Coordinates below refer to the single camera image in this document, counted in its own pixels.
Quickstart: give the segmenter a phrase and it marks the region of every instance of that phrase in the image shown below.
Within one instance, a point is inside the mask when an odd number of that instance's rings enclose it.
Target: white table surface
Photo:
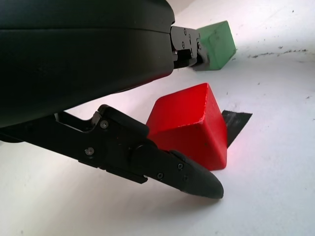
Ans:
[[[208,82],[222,110],[253,113],[226,169],[215,172],[224,198],[140,185],[26,143],[0,143],[1,236],[315,235],[315,1],[185,0],[185,9],[170,1],[179,26],[228,20],[235,59],[221,71],[176,70],[70,112],[89,118],[108,104],[146,122],[159,97]]]

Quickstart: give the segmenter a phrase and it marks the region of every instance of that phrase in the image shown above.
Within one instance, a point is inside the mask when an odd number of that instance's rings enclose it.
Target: dirt mark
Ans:
[[[287,53],[299,53],[299,52],[307,52],[307,50],[306,49],[303,49],[303,50],[288,50],[288,51],[285,51],[284,53],[278,53],[277,54],[277,56],[280,56],[280,55],[283,55],[283,54],[287,54]],[[266,56],[266,55],[273,55],[273,54],[275,54],[275,53],[261,53],[261,54],[258,54],[258,55],[255,55],[255,56],[251,56],[251,55],[249,55],[248,56],[248,58],[257,58],[257,57],[259,57],[259,56]]]

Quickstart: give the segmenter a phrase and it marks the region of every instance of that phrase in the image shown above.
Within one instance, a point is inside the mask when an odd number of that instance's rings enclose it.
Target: black tape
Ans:
[[[231,145],[237,135],[242,131],[247,124],[252,114],[237,113],[224,110],[222,112],[223,119],[227,128],[227,147]]]

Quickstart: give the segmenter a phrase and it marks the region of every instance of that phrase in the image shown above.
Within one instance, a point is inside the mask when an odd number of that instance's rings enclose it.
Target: green cube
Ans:
[[[198,29],[200,42],[207,48],[209,70],[220,70],[236,53],[232,33],[227,21]]]

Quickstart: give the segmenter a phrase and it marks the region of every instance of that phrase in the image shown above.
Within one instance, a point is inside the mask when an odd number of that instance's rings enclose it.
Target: red wooden block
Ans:
[[[160,149],[180,151],[210,171],[226,167],[226,125],[208,84],[158,99],[147,126]]]

